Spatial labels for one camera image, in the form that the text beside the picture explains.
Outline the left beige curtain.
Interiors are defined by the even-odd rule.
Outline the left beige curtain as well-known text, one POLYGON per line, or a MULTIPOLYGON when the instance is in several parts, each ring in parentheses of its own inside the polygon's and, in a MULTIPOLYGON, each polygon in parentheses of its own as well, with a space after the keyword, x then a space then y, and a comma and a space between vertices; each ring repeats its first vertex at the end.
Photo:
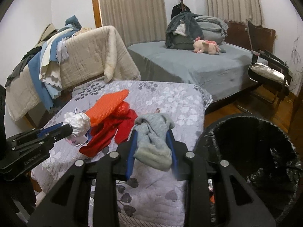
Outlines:
POLYGON ((114 26, 125 45, 165 40, 164 0, 99 0, 102 25, 114 26))

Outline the red plastic ball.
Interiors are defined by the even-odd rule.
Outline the red plastic ball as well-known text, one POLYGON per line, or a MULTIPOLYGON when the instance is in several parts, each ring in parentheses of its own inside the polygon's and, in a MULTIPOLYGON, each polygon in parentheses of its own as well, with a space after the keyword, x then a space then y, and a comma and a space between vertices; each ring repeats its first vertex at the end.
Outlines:
POLYGON ((127 102, 123 101, 115 109, 115 116, 116 117, 125 117, 128 115, 128 112, 129 112, 129 104, 127 102))

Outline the pile of grey blankets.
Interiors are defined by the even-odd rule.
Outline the pile of grey blankets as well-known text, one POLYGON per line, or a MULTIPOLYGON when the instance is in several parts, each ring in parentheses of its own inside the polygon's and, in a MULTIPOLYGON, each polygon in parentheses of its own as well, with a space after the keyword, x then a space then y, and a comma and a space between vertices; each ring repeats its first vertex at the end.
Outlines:
POLYGON ((165 46, 172 49, 193 49, 196 38, 220 45, 227 37, 229 26, 223 20, 192 12, 182 12, 172 18, 165 32, 165 46))

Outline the coat rack with jacket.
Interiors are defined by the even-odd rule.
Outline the coat rack with jacket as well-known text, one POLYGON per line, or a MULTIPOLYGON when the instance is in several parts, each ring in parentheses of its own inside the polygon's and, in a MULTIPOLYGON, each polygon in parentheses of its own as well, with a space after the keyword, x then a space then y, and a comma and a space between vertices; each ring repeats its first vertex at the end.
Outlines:
POLYGON ((188 8, 188 6, 184 4, 184 0, 179 0, 179 3, 177 5, 174 5, 174 7, 172 8, 170 18, 172 19, 173 17, 177 16, 182 12, 191 12, 191 10, 188 8))

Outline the right beige curtain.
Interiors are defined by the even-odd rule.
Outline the right beige curtain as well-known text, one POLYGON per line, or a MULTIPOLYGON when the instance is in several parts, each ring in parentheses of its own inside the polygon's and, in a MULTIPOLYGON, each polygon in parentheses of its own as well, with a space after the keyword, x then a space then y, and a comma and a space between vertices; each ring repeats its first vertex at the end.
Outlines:
POLYGON ((244 23, 250 20, 254 25, 262 25, 259 0, 206 0, 207 15, 224 21, 244 23))

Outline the blue and cream cloths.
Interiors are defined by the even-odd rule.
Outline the blue and cream cloths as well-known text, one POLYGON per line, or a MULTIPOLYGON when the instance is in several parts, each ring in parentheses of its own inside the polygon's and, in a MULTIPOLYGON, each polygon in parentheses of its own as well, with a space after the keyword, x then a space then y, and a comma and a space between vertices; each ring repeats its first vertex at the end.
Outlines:
POLYGON ((55 108, 57 99, 61 95, 62 81, 60 65, 69 58, 66 40, 81 30, 82 26, 76 16, 65 21, 65 26, 57 30, 49 24, 38 43, 28 51, 7 77, 5 87, 20 76, 25 67, 29 68, 30 77, 35 90, 46 110, 55 108))

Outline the red cloth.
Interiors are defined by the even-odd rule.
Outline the red cloth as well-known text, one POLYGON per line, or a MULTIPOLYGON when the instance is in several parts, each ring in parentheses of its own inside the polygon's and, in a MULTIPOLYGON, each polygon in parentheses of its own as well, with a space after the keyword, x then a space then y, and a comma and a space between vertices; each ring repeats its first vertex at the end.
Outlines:
POLYGON ((129 109, 125 115, 106 117, 100 124, 91 128, 92 139, 87 145, 82 146, 79 152, 87 157, 95 157, 102 149, 110 145, 112 139, 118 145, 125 142, 137 117, 133 109, 129 109))

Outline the grey sock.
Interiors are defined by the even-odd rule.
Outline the grey sock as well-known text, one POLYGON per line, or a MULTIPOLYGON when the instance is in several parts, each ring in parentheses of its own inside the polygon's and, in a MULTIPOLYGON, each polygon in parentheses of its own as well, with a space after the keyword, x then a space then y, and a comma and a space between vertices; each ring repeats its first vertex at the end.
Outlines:
POLYGON ((166 113, 147 113, 135 119, 133 129, 137 132, 135 159, 160 171, 172 166, 172 151, 166 144, 166 135, 175 123, 166 113))

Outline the wooden headboard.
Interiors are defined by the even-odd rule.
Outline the wooden headboard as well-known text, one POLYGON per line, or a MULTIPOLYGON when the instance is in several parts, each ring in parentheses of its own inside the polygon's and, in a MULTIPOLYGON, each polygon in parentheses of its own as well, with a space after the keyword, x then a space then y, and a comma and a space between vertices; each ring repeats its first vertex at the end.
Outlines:
POLYGON ((276 31, 262 26, 248 26, 247 23, 224 21, 228 25, 226 43, 248 50, 274 52, 276 31))

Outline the pink plush pig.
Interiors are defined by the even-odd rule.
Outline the pink plush pig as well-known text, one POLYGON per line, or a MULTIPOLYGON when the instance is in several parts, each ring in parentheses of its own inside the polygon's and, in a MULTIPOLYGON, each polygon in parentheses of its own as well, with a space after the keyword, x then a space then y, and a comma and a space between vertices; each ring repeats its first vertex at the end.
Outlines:
POLYGON ((221 49, 214 41, 202 40, 200 36, 198 36, 194 43, 194 52, 195 53, 207 53, 209 55, 216 55, 221 52, 221 49))

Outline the beige quilt on rack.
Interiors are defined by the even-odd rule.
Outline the beige quilt on rack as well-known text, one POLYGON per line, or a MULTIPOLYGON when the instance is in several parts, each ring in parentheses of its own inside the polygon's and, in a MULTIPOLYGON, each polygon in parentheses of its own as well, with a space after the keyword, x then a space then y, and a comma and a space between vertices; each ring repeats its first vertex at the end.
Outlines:
MULTIPOLYGON (((67 40, 69 58, 61 67, 64 89, 93 77, 104 75, 105 81, 140 80, 127 47, 114 26, 104 26, 67 40)), ((23 118, 41 102, 28 67, 6 89, 6 106, 14 121, 23 118)))

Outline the beige curtain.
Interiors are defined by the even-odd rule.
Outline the beige curtain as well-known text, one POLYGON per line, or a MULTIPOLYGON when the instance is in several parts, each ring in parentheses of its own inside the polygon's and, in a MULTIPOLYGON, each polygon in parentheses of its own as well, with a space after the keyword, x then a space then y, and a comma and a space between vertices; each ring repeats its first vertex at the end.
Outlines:
POLYGON ((250 20, 254 25, 262 25, 259 0, 206 0, 207 15, 224 21, 244 23, 250 20))
POLYGON ((102 25, 114 26, 125 45, 165 40, 164 0, 99 0, 102 25))

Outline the grey bed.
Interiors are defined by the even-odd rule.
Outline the grey bed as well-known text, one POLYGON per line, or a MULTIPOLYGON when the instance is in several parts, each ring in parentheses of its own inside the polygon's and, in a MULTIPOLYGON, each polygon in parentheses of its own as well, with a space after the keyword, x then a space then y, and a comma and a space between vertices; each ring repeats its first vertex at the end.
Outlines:
POLYGON ((220 101, 256 85, 248 76, 251 52, 228 43, 223 49, 223 53, 209 55, 150 42, 131 45, 128 52, 142 80, 194 84, 208 91, 213 101, 220 101))

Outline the white plastic ball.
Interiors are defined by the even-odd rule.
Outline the white plastic ball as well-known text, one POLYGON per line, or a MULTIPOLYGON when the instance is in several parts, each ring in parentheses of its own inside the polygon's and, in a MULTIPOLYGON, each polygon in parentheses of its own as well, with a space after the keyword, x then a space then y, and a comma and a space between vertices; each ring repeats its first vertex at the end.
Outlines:
POLYGON ((63 124, 68 124, 72 127, 72 136, 84 136, 90 129, 90 118, 85 113, 74 114, 67 112, 64 115, 63 124))

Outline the orange foam mesh sheet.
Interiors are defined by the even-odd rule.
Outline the orange foam mesh sheet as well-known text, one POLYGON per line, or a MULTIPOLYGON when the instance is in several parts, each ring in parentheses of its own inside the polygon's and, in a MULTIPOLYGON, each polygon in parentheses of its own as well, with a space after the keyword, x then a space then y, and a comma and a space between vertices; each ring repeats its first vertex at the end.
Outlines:
POLYGON ((123 89, 118 92, 108 93, 101 96, 96 103, 86 111, 90 118, 90 126, 95 127, 102 122, 124 101, 129 91, 123 89))

